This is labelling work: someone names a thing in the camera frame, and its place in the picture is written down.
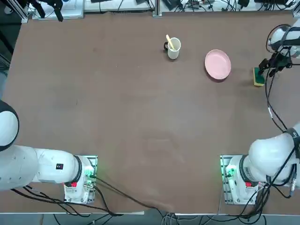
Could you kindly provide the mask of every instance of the yellow sponge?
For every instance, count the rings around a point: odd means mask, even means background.
[[[259,71],[258,67],[253,68],[253,83],[254,86],[262,87],[264,86],[265,80],[262,74],[261,75],[258,74],[258,71]]]

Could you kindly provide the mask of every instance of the white cylinder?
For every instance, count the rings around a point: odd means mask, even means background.
[[[9,145],[18,134],[17,117],[10,111],[0,113],[0,146]]]
[[[170,44],[168,43],[168,56],[170,59],[175,60],[177,59],[178,55],[179,55],[179,50],[181,48],[181,42],[178,38],[171,38],[171,42],[174,46],[174,50],[171,48]]]
[[[300,123],[296,124],[294,129],[300,134]],[[293,148],[293,138],[288,133],[253,142],[250,146],[249,155],[245,159],[246,167],[248,167],[252,178],[254,178],[255,181],[265,181],[266,175],[274,177]],[[279,174],[277,178],[278,182],[276,183],[280,183],[280,181],[288,177],[292,164],[295,163],[298,163],[299,167],[299,160],[296,159],[295,153],[293,153]]]
[[[38,158],[30,147],[12,145],[0,152],[0,191],[28,185],[38,170]]]
[[[65,183],[72,181],[78,173],[78,162],[69,152],[36,149],[38,169],[33,182]]]

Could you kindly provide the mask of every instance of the table surface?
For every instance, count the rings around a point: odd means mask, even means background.
[[[20,117],[16,144],[97,154],[98,175],[140,201],[181,213],[217,213],[222,154],[247,154],[258,138],[278,135],[264,88],[252,67],[265,41],[291,13],[90,15],[82,20],[23,24],[4,101]],[[179,58],[163,52],[177,37]],[[221,83],[208,78],[207,52],[221,49],[232,71]],[[270,100],[288,126],[298,119],[300,76],[285,69]],[[62,185],[37,184],[53,197]],[[112,211],[144,208],[103,188]],[[59,212],[11,191],[0,193],[1,212]],[[272,191],[264,213],[299,214],[300,192],[283,199]],[[96,198],[96,206],[102,206]],[[221,213],[238,213],[225,205]],[[81,212],[96,212],[80,207]]]

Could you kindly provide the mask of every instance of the wire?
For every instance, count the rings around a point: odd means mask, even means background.
[[[234,8],[233,8],[233,6],[229,3],[229,1],[228,1],[228,2],[227,2],[227,1],[224,1],[224,0],[220,0],[220,1],[223,1],[223,2],[227,3],[227,4],[231,7],[231,10],[232,10],[232,11],[235,11]]]
[[[149,209],[155,209],[155,210],[157,210],[157,211],[159,212],[159,214],[161,215],[161,217],[164,217],[163,214],[161,214],[161,212],[159,211],[158,208],[156,208],[156,207],[154,207],[154,206],[146,205],[146,204],[140,202],[139,200],[136,200],[135,198],[133,198],[133,197],[131,197],[131,196],[125,194],[124,192],[118,190],[117,188],[115,188],[114,186],[110,185],[109,183],[107,183],[106,181],[102,180],[101,178],[98,178],[98,177],[93,176],[93,175],[90,176],[90,177],[91,177],[91,178],[95,178],[95,179],[101,181],[102,183],[106,184],[106,185],[109,186],[110,188],[116,190],[116,191],[119,192],[120,194],[122,194],[122,195],[124,195],[125,197],[129,198],[129,199],[132,200],[133,202],[138,203],[138,204],[141,205],[141,206],[144,206],[144,207],[149,208]]]
[[[276,188],[276,190],[284,197],[284,198],[291,198],[291,195],[286,196],[285,194],[282,193],[282,191],[279,190],[278,187],[272,185],[274,188]]]
[[[119,9],[120,9],[120,7],[121,7],[123,1],[124,1],[124,0],[122,0],[121,3],[119,4],[118,11],[119,11]]]
[[[212,4],[210,3],[210,0],[207,0],[208,4],[210,5],[209,8],[211,8],[212,11],[214,11],[213,7],[212,7]]]
[[[201,225],[202,219],[203,219],[203,216],[201,216],[201,218],[200,218],[199,225]]]
[[[179,221],[182,221],[182,220],[194,220],[194,219],[197,219],[199,216],[195,216],[193,218],[182,218],[182,219],[178,219]]]
[[[88,223],[87,225],[95,224],[96,221],[98,221],[98,220],[100,220],[100,219],[102,219],[104,217],[107,217],[107,216],[109,216],[109,214],[105,214],[104,216],[101,216],[98,219],[93,220],[92,222]]]
[[[265,1],[263,1],[263,4],[262,4],[262,6],[258,9],[258,11],[260,11],[263,7],[264,7],[264,4],[265,4],[266,2]]]
[[[107,206],[107,204],[106,204],[104,195],[102,194],[102,192],[100,191],[100,189],[99,189],[98,187],[96,187],[96,186],[94,186],[94,189],[95,189],[96,191],[98,191],[98,193],[100,194],[101,199],[102,199],[102,202],[103,202],[103,205],[105,206],[105,209],[106,209],[106,211],[109,213],[109,215],[111,215],[112,217],[123,216],[123,214],[115,214],[115,213],[111,212],[111,211],[108,209],[108,206]]]
[[[80,217],[89,217],[89,216],[90,216],[90,215],[82,215],[82,214],[78,213],[71,205],[68,205],[67,202],[63,202],[63,201],[61,201],[61,200],[59,200],[59,199],[55,199],[55,198],[50,198],[48,195],[46,195],[46,194],[43,193],[43,192],[40,192],[40,194],[42,194],[42,195],[38,195],[38,194],[33,193],[32,191],[28,190],[27,188],[30,188],[30,189],[33,190],[33,188],[30,187],[30,186],[28,186],[28,185],[27,185],[26,187],[23,187],[23,189],[25,189],[27,192],[29,192],[30,194],[32,194],[32,195],[34,195],[34,196],[36,196],[36,197],[41,197],[41,198],[45,198],[45,199],[52,200],[54,203],[56,203],[58,206],[60,206],[64,211],[66,211],[66,213],[68,213],[68,214],[70,214],[70,215],[72,215],[72,216],[80,216]],[[63,207],[61,204],[65,204],[65,205],[67,205],[68,207],[70,207],[70,208],[75,212],[75,214],[69,212],[69,211],[68,211],[65,207]]]
[[[38,18],[40,18],[40,19],[48,18],[49,16],[51,16],[51,15],[54,13],[54,10],[53,10],[48,16],[45,16],[44,18],[42,18],[42,17],[38,16],[37,14],[35,14],[35,12],[32,11],[32,8],[30,8],[30,7],[28,7],[28,8],[30,9],[30,11],[31,11],[36,17],[38,17]]]
[[[61,224],[58,222],[58,220],[57,220],[55,214],[53,214],[53,216],[54,216],[54,219],[55,219],[55,221],[57,222],[57,224],[58,224],[58,225],[61,225]]]
[[[44,199],[40,199],[40,198],[35,198],[35,197],[32,197],[30,195],[26,195],[16,189],[11,189],[13,192],[17,193],[18,195],[21,195],[25,198],[29,198],[29,199],[32,199],[32,200],[37,200],[37,201],[40,201],[40,202],[45,202],[45,203],[51,203],[51,204],[56,204],[56,202],[53,202],[53,201],[48,201],[48,200],[44,200]],[[95,206],[91,206],[91,205],[86,205],[86,204],[81,204],[81,203],[75,203],[75,202],[65,202],[65,204],[67,205],[81,205],[81,206],[84,206],[84,207],[87,207],[87,208],[91,208],[91,209],[97,209],[97,210],[102,210],[102,211],[106,211],[106,209],[102,209],[100,207],[95,207]]]
[[[147,1],[147,3],[148,3],[148,5],[149,5],[149,7],[150,7],[150,10],[152,10],[152,7],[151,7],[151,5],[150,5],[150,2],[149,2],[149,1]]]
[[[297,170],[297,169],[295,169],[295,167],[296,167],[296,164],[293,164],[289,177],[282,184],[273,184],[273,185],[277,186],[277,187],[286,185],[291,180],[294,170]]]
[[[268,70],[268,72],[267,72],[267,74],[266,74],[265,94],[266,94],[266,98],[267,98],[268,110],[269,110],[269,112],[270,112],[270,116],[271,116],[271,118],[272,118],[272,121],[273,121],[273,122],[275,123],[275,125],[280,129],[280,131],[283,132],[283,129],[281,129],[281,128],[279,127],[279,125],[275,122],[275,120],[273,119],[273,115],[272,115],[272,113],[271,113],[271,111],[270,111],[270,110],[273,111],[273,113],[275,114],[275,116],[277,117],[277,119],[281,122],[281,124],[283,125],[283,127],[284,127],[285,129],[287,129],[286,125],[284,124],[284,122],[282,121],[282,119],[279,117],[279,115],[277,114],[277,112],[274,110],[274,108],[273,108],[273,106],[271,105],[270,100],[269,100],[270,91],[271,91],[270,89],[271,89],[271,87],[272,87],[272,84],[273,84],[273,81],[274,81],[275,74],[273,75],[273,78],[272,78],[272,82],[271,82],[271,85],[270,85],[270,88],[269,88],[269,93],[267,93],[267,81],[268,81],[268,77],[269,77],[269,74],[270,74],[270,70],[271,70],[271,68],[274,66],[274,64],[275,64],[275,62],[276,62],[276,58],[277,58],[277,56],[282,52],[282,50],[283,50],[283,48],[282,48],[279,52],[277,52],[275,58],[274,58],[274,59],[272,60],[272,62],[270,63],[269,70]]]
[[[112,219],[112,217],[108,218],[105,222],[103,222],[101,225],[106,224],[108,221],[110,221]]]

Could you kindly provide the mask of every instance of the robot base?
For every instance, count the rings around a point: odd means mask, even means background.
[[[223,191],[226,204],[245,205],[255,191],[255,187],[246,187],[246,183],[240,176],[239,164],[242,155],[221,155],[221,172],[223,180]],[[252,197],[249,204],[256,201],[257,193]]]
[[[82,174],[76,186],[67,187],[64,185],[65,202],[87,204],[95,201],[96,181],[89,175],[97,175],[98,156],[78,156],[82,162]]]

